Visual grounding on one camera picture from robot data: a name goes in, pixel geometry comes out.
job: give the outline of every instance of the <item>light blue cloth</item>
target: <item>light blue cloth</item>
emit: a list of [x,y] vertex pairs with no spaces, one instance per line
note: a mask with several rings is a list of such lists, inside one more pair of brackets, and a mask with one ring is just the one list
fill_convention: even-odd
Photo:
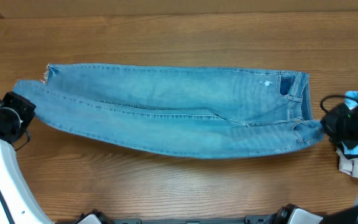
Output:
[[[358,99],[358,91],[347,91],[345,93],[345,96],[353,97]],[[346,99],[345,98],[345,104],[348,108],[353,109],[356,106],[358,106],[358,103],[356,103],[354,100]],[[354,149],[348,149],[343,143],[343,153],[345,155],[358,155],[358,145]]]
[[50,65],[47,84],[14,91],[62,131],[170,156],[225,159],[293,152],[322,140],[308,74],[283,70]]

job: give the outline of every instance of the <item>white cloth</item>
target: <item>white cloth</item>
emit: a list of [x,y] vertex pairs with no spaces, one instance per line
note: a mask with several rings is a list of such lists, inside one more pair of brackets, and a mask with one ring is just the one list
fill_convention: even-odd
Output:
[[346,159],[339,148],[336,149],[336,153],[339,155],[339,171],[358,178],[358,158]]

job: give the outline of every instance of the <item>white spot on jeans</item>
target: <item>white spot on jeans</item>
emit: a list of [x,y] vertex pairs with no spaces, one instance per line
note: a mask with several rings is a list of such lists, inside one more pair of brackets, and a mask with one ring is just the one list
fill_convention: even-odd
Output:
[[273,82],[270,82],[270,81],[266,81],[266,82],[260,82],[260,83],[263,83],[263,84],[265,84],[265,86],[269,86],[271,83],[273,83]]

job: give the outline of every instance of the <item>wooden tabletop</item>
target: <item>wooden tabletop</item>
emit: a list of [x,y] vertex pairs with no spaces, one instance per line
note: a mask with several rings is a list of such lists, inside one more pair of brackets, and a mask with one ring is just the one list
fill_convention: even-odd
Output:
[[[81,62],[301,70],[321,119],[322,97],[358,90],[358,12],[0,19],[1,97],[18,80],[42,79],[48,63]],[[243,217],[288,203],[332,213],[358,193],[327,139],[280,156],[198,160],[74,136],[37,119],[29,131],[17,159],[53,221],[93,208],[143,219]]]

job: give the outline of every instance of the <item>brown wall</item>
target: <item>brown wall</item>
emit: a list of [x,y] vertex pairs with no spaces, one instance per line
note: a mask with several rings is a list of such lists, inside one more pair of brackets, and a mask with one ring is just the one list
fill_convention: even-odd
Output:
[[0,0],[0,17],[358,11],[358,0]]

